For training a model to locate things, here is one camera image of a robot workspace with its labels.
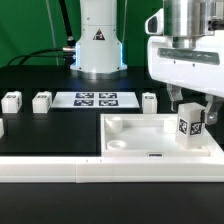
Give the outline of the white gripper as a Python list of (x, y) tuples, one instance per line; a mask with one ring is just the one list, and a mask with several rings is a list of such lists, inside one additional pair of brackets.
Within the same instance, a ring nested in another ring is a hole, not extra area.
[(194, 49), (174, 48), (168, 36), (151, 36), (147, 57), (151, 78), (168, 83), (173, 112), (183, 102), (182, 88), (187, 88), (207, 94), (205, 123), (217, 122), (224, 98), (224, 34), (199, 37)]

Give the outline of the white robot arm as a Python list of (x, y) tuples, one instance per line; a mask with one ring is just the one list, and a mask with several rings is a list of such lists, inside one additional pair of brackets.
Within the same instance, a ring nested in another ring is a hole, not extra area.
[[(183, 101), (183, 88), (204, 93), (204, 122), (214, 124), (224, 105), (224, 0), (162, 1), (145, 22), (149, 74), (167, 84), (172, 109)], [(80, 0), (80, 6), (81, 38), (71, 71), (108, 79), (126, 70), (116, 35), (117, 0)]]

